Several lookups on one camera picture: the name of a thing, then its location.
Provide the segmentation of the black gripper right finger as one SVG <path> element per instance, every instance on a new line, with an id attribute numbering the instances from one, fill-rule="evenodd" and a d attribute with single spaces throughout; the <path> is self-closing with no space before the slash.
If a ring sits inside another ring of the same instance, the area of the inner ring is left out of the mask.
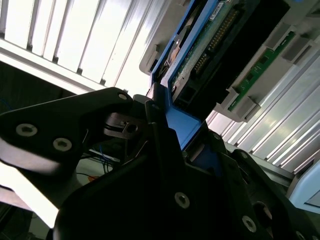
<path id="1" fill-rule="evenodd" d="M 217 155 L 222 176 L 240 220 L 245 240 L 318 240 L 307 215 L 296 208 L 262 168 L 242 150 L 229 152 L 222 138 L 207 130 L 207 142 Z"/>

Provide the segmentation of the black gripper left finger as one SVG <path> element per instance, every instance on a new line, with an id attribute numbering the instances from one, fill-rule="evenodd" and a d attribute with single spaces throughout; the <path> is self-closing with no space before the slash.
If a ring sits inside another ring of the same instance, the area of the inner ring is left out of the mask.
<path id="1" fill-rule="evenodd" d="M 71 187 L 81 156 L 107 138 L 125 142 L 111 173 L 142 155 L 181 152 L 176 132 L 154 101 L 111 87 L 3 113 L 2 185 L 38 215 L 58 216 L 66 200 L 87 185 Z"/>

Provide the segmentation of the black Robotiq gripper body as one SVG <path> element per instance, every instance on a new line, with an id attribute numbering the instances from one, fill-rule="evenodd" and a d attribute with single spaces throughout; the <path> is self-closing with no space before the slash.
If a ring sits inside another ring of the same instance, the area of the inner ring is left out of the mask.
<path id="1" fill-rule="evenodd" d="M 211 153 L 203 170 L 179 151 L 152 152 L 75 191 L 59 211 L 56 240 L 218 240 L 239 222 L 229 197 L 237 163 Z"/>

